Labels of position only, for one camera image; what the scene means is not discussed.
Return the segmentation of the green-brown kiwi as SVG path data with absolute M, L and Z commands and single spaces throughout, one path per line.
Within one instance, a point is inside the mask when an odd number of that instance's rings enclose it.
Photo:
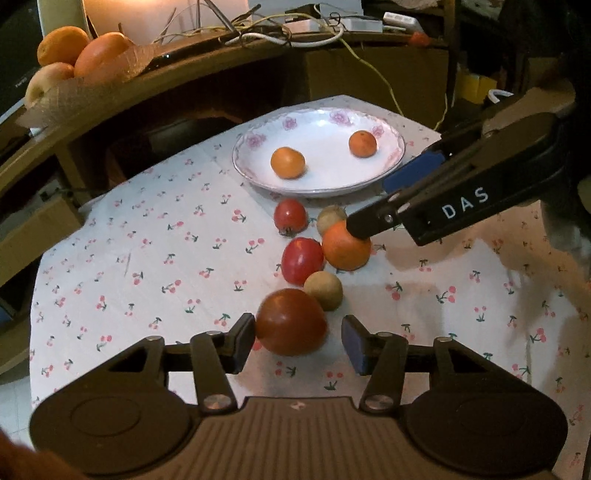
M 311 274 L 304 282 L 304 292 L 315 298 L 325 311 L 338 309 L 344 299 L 342 282 L 327 271 Z
M 325 232 L 327 232 L 332 225 L 346 220 L 347 217 L 348 215 L 346 214 L 346 211 L 339 205 L 329 205 L 328 207 L 325 207 L 320 214 L 318 214 L 318 234 L 324 236 Z

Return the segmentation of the large orange mandarin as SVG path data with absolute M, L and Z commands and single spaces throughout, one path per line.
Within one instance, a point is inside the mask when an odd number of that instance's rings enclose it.
M 372 251 L 370 239 L 353 237 L 341 220 L 325 231 L 322 236 L 322 251 L 325 260 L 338 270 L 353 271 L 367 264 Z

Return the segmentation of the large dark red tomato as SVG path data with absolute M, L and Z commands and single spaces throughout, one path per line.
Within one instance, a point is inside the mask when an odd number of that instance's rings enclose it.
M 325 343 L 329 324 L 318 301 L 303 290 L 277 290 L 256 312 L 256 338 L 266 350 L 281 356 L 301 356 Z

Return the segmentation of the orange mandarin with stem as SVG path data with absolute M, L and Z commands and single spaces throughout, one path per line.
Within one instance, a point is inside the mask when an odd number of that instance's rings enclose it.
M 356 131 L 349 137 L 349 151 L 358 158 L 372 157 L 378 151 L 377 139 L 369 131 Z

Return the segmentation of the green-brown kiwi front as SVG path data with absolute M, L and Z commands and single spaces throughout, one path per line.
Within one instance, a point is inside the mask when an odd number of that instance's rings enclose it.
M 304 292 L 315 298 L 325 311 L 338 309 L 344 299 L 342 282 L 327 271 L 311 274 L 304 282 Z

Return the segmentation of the oval red tomato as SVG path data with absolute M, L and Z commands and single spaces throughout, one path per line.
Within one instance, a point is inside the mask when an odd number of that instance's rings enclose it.
M 281 274 L 290 284 L 303 286 L 311 274 L 325 268 L 325 255 L 317 240 L 297 237 L 287 244 L 280 262 Z

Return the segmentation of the small round red tomato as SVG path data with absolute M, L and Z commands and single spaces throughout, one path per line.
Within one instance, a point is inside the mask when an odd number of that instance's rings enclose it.
M 274 209 L 273 222 L 280 234 L 294 236 L 308 227 L 308 213 L 300 201 L 284 199 Z

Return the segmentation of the small orange mandarin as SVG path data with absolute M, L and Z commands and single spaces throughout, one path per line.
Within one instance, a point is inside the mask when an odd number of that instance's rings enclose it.
M 307 169 L 304 155 L 290 147 L 280 147 L 270 157 L 270 167 L 281 179 L 297 179 Z

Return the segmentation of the yellow trash bin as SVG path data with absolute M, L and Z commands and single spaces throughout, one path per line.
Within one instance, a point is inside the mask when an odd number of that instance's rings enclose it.
M 496 79 L 461 70 L 457 77 L 457 96 L 473 104 L 483 104 L 491 89 L 497 87 Z

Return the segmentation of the white floral plate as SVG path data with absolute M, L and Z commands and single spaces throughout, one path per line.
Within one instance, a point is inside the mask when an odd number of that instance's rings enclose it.
M 377 140 L 370 157 L 353 155 L 349 138 L 367 131 Z M 304 157 L 297 179 L 280 178 L 271 168 L 277 149 Z M 349 108 L 304 108 L 253 124 L 238 137 L 231 159 L 253 186 L 288 196 L 332 197 L 361 190 L 392 173 L 406 150 L 403 136 L 386 120 Z

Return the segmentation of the white power strip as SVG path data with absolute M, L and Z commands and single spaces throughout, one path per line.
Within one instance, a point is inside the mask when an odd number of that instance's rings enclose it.
M 329 18 L 304 18 L 288 16 L 284 25 L 291 33 L 317 33 L 338 32 L 342 28 L 345 32 L 370 32 L 382 33 L 383 22 L 373 19 L 362 19 L 358 17 L 329 17 Z

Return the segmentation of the wooden TV stand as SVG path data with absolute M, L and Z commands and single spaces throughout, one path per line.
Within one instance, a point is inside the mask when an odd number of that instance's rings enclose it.
M 273 205 L 232 168 L 253 118 L 303 101 L 304 54 L 208 55 L 174 88 L 88 131 L 67 151 L 95 173 L 83 225 L 1 285 L 30 328 L 35 389 L 74 378 L 147 335 L 226 329 L 279 283 Z

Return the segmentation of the glass fruit bowl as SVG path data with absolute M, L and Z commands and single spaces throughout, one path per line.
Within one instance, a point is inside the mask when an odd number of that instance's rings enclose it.
M 66 123 L 75 114 L 111 97 L 124 83 L 137 77 L 155 55 L 154 45 L 134 46 L 83 77 L 63 80 L 17 119 L 27 129 Z

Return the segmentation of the top orange in bowl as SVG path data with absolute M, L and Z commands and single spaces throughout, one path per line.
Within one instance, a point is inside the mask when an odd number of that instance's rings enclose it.
M 63 26 L 48 33 L 37 48 L 40 66 L 66 63 L 74 66 L 83 49 L 90 43 L 88 34 L 79 27 Z

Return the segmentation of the black television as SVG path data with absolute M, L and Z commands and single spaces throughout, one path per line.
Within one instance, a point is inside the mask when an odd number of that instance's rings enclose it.
M 40 68 L 37 47 L 42 40 L 36 1 L 2 1 L 0 31 L 1 114 L 24 97 L 28 82 Z

